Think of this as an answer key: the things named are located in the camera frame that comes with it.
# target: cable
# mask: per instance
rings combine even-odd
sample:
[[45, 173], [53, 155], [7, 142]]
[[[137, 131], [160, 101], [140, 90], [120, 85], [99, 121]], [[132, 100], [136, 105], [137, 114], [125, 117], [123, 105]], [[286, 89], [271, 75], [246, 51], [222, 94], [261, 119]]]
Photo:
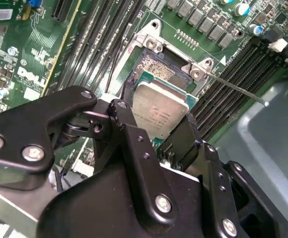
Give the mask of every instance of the cable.
[[64, 191], [64, 187], [63, 187], [63, 184], [61, 182], [61, 175], [60, 175], [60, 172], [59, 172], [59, 170], [58, 170], [56, 165], [53, 165], [53, 171], [55, 173], [57, 192], [63, 192]]
[[240, 87], [238, 87], [238, 86], [236, 86], [236, 85], [234, 85], [234, 84], [232, 84], [232, 83], [230, 83], [230, 82], [228, 82], [228, 81], [226, 81], [226, 80], [224, 80], [224, 79], [222, 79], [222, 78], [219, 78], [219, 77], [217, 77], [217, 76], [215, 76], [215, 75], [213, 75], [213, 74], [211, 74], [211, 73], [207, 73], [207, 74], [208, 74], [210, 77], [212, 77], [212, 78], [214, 78], [215, 80], [217, 80], [218, 82], [223, 83], [224, 85], [226, 85], [226, 86], [228, 86], [228, 87], [230, 87], [230, 88], [232, 88], [232, 89], [234, 89], [234, 90], [236, 90], [236, 91], [238, 91], [238, 92], [240, 92], [240, 93], [242, 93], [242, 94], [244, 94], [244, 95], [246, 95], [246, 96], [254, 99], [255, 101], [261, 103], [261, 104], [264, 105], [265, 107], [267, 107], [267, 106], [269, 105], [269, 102], [267, 102], [267, 101], [263, 100], [262, 98], [254, 95], [253, 93], [250, 93], [250, 92], [248, 92], [247, 90], [245, 90], [245, 89], [243, 89], [243, 88], [240, 88]]

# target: ram slot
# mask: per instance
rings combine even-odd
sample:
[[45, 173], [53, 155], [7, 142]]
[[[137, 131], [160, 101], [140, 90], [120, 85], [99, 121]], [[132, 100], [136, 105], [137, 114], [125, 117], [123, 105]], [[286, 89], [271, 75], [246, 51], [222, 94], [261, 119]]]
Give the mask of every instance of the ram slot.
[[[270, 79], [270, 77], [274, 75], [278, 68], [279, 65], [272, 63], [268, 69], [262, 69], [265, 71], [264, 74], [259, 74], [255, 81], [250, 80], [250, 86], [246, 87], [247, 90], [252, 93], [257, 92]], [[214, 136], [214, 134], [229, 121], [229, 118], [236, 114], [242, 108], [242, 106], [246, 104], [249, 98], [235, 92], [232, 96], [232, 100], [234, 103], [226, 105], [219, 118], [214, 117], [212, 124], [207, 123], [201, 128], [201, 135], [203, 139], [209, 140], [212, 136]]]
[[[249, 61], [245, 62], [245, 64], [242, 67], [242, 70], [238, 70], [233, 76], [229, 79], [231, 83], [234, 85], [237, 85], [239, 87], [240, 84], [246, 79], [246, 77], [252, 73], [252, 71], [255, 69], [255, 67], [260, 63], [260, 61], [265, 57], [266, 55], [262, 55], [260, 53], [253, 56]], [[215, 109], [220, 106], [221, 103], [225, 101], [225, 99], [229, 96], [230, 92], [233, 90], [226, 85], [223, 85], [220, 88], [220, 91], [216, 96], [207, 104], [207, 108], [203, 109], [203, 113], [199, 113], [197, 116], [200, 126], [202, 126], [202, 122], [207, 120], [205, 117], [210, 117], [212, 113], [215, 112]]]

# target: pcie slot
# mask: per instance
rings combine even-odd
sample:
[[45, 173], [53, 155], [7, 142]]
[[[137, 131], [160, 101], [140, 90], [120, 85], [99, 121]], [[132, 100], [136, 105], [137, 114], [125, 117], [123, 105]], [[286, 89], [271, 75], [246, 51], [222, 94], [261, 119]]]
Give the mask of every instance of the pcie slot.
[[[248, 44], [245, 48], [238, 54], [238, 56], [233, 60], [233, 62], [221, 73], [221, 78], [229, 81], [230, 78], [239, 71], [246, 63], [246, 59], [251, 57], [254, 53], [256, 53], [257, 47]], [[201, 97], [201, 99], [196, 103], [196, 105], [192, 109], [192, 113], [194, 116], [199, 115], [203, 111], [203, 107], [207, 106], [207, 104], [217, 96], [217, 94], [221, 91], [223, 85], [217, 81], [213, 82], [210, 88], [206, 91], [206, 93]]]
[[[250, 90], [251, 85], [253, 85], [254, 83], [256, 83], [259, 79], [261, 79], [261, 76], [264, 72], [267, 71], [267, 69], [272, 65], [271, 60], [266, 59], [265, 61], [262, 62], [262, 67], [257, 68], [252, 75], [254, 76], [254, 78], [247, 78], [246, 80], [243, 81], [243, 83], [240, 85], [242, 88], [246, 89], [246, 90]], [[199, 126], [199, 128], [206, 128], [215, 124], [214, 120], [219, 120], [221, 117], [224, 116], [224, 113], [230, 108], [232, 107], [238, 97], [241, 94], [239, 92], [236, 92], [235, 90], [231, 90], [229, 92], [229, 94], [226, 96], [226, 98], [223, 100], [225, 101], [224, 103], [220, 102], [216, 109], [213, 110], [213, 114], [210, 117], [207, 117], [205, 120], [202, 121], [203, 126]]]
[[[240, 84], [247, 78], [249, 74], [252, 73], [255, 67], [261, 62], [261, 60], [265, 56], [266, 55], [258, 54], [255, 55], [255, 57], [250, 58], [250, 60], [247, 61], [242, 67], [243, 69], [236, 72], [236, 74], [234, 74], [229, 79], [229, 81], [237, 86], [240, 86]], [[197, 116], [199, 127], [203, 125], [203, 121], [207, 120], [207, 118], [215, 112], [217, 107], [219, 107], [220, 104], [225, 101], [225, 99], [229, 96], [231, 92], [232, 89], [225, 85], [220, 88], [220, 92], [206, 105], [206, 107], [203, 108], [202, 114], [199, 114], [199, 116]]]
[[[261, 77], [258, 77], [259, 79], [258, 83], [251, 82], [251, 87], [248, 88], [248, 91], [255, 93], [257, 92], [269, 79], [274, 73], [278, 70], [278, 65], [273, 65], [264, 75]], [[224, 126], [231, 115], [234, 115], [237, 113], [240, 108], [242, 108], [243, 105], [249, 100], [249, 98], [245, 95], [242, 95], [240, 93], [238, 98], [236, 99], [236, 103], [234, 105], [230, 105], [224, 112], [224, 116], [218, 119], [214, 124], [210, 125], [208, 128], [205, 126], [204, 128], [206, 130], [203, 130], [201, 132], [202, 138], [205, 140], [209, 140], [222, 126]]]
[[68, 16], [72, 2], [73, 0], [57, 0], [51, 16], [59, 22], [64, 22]]

